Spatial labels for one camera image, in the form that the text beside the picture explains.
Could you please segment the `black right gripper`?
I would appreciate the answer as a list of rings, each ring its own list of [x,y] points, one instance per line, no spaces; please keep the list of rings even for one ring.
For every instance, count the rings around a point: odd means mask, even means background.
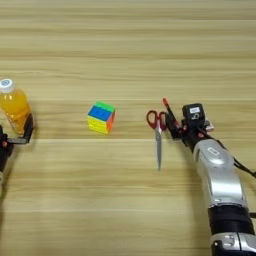
[[[197,143],[211,138],[205,131],[190,129],[189,127],[182,128],[182,122],[178,122],[169,114],[166,115],[166,127],[168,128],[171,137],[174,140],[181,140],[191,152],[194,152]]]

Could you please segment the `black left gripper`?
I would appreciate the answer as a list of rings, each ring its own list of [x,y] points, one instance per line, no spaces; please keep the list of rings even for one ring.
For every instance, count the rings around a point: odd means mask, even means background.
[[[11,156],[15,144],[27,144],[31,139],[34,130],[33,115],[30,114],[24,125],[23,137],[9,138],[6,133],[3,132],[0,125],[0,171],[3,171],[8,158]]]

